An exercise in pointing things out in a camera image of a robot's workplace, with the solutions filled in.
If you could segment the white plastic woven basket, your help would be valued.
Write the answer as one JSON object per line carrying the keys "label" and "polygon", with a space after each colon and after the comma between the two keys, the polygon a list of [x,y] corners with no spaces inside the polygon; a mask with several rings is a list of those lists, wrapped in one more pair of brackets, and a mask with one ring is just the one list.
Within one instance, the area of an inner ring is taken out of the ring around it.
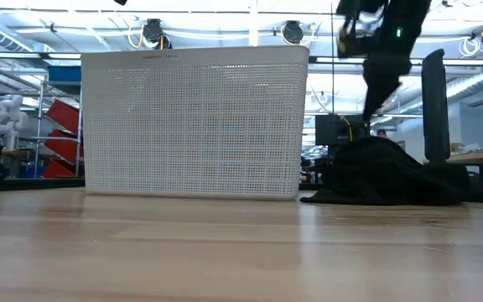
{"label": "white plastic woven basket", "polygon": [[86,190],[293,199],[308,63],[287,45],[82,55]]}

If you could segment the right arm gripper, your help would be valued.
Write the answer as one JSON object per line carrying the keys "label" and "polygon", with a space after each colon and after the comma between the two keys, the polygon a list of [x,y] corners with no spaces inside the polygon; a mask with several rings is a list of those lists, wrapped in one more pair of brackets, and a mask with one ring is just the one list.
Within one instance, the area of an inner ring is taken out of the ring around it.
{"label": "right arm gripper", "polygon": [[339,37],[347,39],[349,58],[362,56],[367,85],[364,121],[382,107],[401,85],[412,64],[409,60],[411,0],[340,0],[336,13],[345,18]]}

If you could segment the black metal table frame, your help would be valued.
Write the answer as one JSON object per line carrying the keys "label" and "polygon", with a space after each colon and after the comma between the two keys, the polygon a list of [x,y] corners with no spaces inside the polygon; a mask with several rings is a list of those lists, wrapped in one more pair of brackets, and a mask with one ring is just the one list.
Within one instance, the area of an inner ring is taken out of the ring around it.
{"label": "black metal table frame", "polygon": [[9,179],[0,180],[0,191],[11,190],[46,190],[57,188],[84,187],[86,182],[82,178],[66,179]]}

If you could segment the black garment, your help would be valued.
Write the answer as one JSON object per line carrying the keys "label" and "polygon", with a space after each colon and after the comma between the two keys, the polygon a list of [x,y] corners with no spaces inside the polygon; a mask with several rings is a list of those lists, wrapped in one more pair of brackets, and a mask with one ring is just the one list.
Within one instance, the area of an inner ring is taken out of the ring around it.
{"label": "black garment", "polygon": [[351,206],[455,206],[483,203],[483,182],[461,164],[421,164],[397,143],[369,137],[341,147],[323,187],[303,203]]}

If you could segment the red bin storage rack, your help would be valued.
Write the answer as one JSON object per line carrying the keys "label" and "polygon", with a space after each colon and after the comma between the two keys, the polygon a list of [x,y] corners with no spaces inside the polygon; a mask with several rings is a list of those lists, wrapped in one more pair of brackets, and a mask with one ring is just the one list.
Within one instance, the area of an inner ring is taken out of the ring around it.
{"label": "red bin storage rack", "polygon": [[83,175],[82,95],[79,81],[48,79],[39,90],[34,175],[46,179]]}

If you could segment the black chair back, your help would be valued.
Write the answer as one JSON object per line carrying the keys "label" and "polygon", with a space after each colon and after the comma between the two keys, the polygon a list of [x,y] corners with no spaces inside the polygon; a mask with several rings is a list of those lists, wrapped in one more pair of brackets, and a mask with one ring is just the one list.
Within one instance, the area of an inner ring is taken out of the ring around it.
{"label": "black chair back", "polygon": [[422,61],[424,155],[431,164],[444,164],[450,156],[448,102],[444,50],[437,49]]}

